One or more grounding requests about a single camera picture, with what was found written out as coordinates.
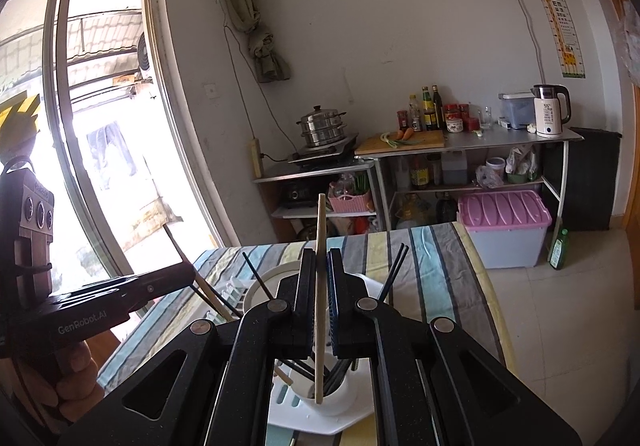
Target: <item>giraffe poster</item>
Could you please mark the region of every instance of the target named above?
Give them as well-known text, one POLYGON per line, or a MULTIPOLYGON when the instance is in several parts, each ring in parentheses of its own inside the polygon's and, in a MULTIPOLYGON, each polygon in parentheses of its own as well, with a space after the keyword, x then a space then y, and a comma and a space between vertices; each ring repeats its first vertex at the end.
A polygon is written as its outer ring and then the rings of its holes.
POLYGON ((542 0, 546 17, 554 35, 558 60, 564 78, 584 78, 584 63, 574 21, 566 0, 542 0))

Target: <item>pink lid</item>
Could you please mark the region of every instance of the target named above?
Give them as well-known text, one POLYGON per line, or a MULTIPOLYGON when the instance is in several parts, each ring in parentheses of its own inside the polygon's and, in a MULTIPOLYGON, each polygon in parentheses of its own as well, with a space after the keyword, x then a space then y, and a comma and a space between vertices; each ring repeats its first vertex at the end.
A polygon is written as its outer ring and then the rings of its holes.
POLYGON ((524 230, 551 224, 540 196, 531 190, 463 195, 458 211, 469 231, 524 230))

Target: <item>sliding glass door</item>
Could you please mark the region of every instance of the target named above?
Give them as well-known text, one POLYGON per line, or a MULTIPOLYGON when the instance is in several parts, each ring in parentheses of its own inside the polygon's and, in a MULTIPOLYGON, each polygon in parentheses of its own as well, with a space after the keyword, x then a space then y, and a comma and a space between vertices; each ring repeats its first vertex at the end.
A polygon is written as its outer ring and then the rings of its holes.
POLYGON ((147 7, 9 0, 0 13, 0 141, 12 106, 38 113, 31 156, 56 196, 56 290, 177 263, 164 224, 192 262, 218 246, 149 57, 147 7))

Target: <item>table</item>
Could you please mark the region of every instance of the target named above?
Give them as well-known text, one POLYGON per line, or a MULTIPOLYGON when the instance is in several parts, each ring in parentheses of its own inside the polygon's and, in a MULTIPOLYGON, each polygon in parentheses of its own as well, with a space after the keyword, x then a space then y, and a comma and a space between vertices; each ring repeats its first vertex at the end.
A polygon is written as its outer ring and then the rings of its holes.
MULTIPOLYGON (((492 130, 483 130, 482 137, 476 136, 473 132, 460 132, 459 134, 445 134, 444 148, 430 148, 427 150, 414 150, 410 146, 407 146, 402 152, 380 152, 372 153, 369 155, 363 155, 359 158, 362 161, 372 160, 375 166, 378 183, 380 185, 380 196, 382 197, 382 209, 383 216, 385 217, 385 225, 391 229, 393 227, 391 221, 390 207, 394 205, 396 193, 391 192, 391 184, 385 181, 382 160, 384 158, 399 156, 399 155, 415 155, 419 153, 439 153, 446 152, 447 150, 476 150, 481 148, 497 148, 501 146, 516 146, 519 144, 543 144, 548 142, 562 142, 562 177, 560 182, 560 191, 558 191, 544 176, 541 176, 539 180, 535 181, 540 184, 544 184, 552 195, 558 199, 558 217, 556 218, 556 225, 554 227, 553 240, 558 236, 558 231, 562 225, 562 211, 564 209, 564 195, 566 194, 566 173, 569 164, 569 142, 583 140, 584 138, 579 134, 571 131, 568 128, 562 130, 560 137, 553 139, 548 137, 541 137, 538 134, 530 134, 526 130, 510 130, 501 126, 495 125, 492 130)), ((506 185, 508 187, 516 187, 522 185, 506 185)), ((454 191, 454 190, 481 190, 479 187, 472 185, 465 186, 440 186, 435 188, 429 188, 422 191, 454 191)))
MULTIPOLYGON (((327 249, 338 248, 346 272, 384 281, 400 244, 409 254, 399 270, 388 302, 403 316, 429 322, 439 316, 455 320, 471 337, 515 372, 513 347, 491 281, 464 226, 458 223, 410 230, 338 236, 327 239, 327 249)), ((299 260, 314 242, 291 242, 204 252, 194 263, 198 272, 221 292, 230 279, 249 281, 252 274, 242 259, 247 252, 260 275, 271 268, 299 260)), ((193 320, 210 317, 209 307, 190 289, 164 296, 123 341, 100 370, 98 382, 107 393, 116 389, 159 349, 193 320)), ((269 426, 268 446, 289 446, 293 437, 306 446, 375 444, 373 416, 328 437, 269 426)))

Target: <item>tied curtain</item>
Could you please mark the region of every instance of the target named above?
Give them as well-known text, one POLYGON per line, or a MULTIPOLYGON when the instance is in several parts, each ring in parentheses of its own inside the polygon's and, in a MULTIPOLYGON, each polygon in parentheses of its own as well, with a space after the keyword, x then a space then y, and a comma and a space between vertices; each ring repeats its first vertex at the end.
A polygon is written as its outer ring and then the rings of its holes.
POLYGON ((254 0, 226 0, 231 22, 249 35, 249 52, 254 58, 255 73, 260 83, 288 80, 289 65, 274 50, 273 33, 260 22, 260 11, 254 0))

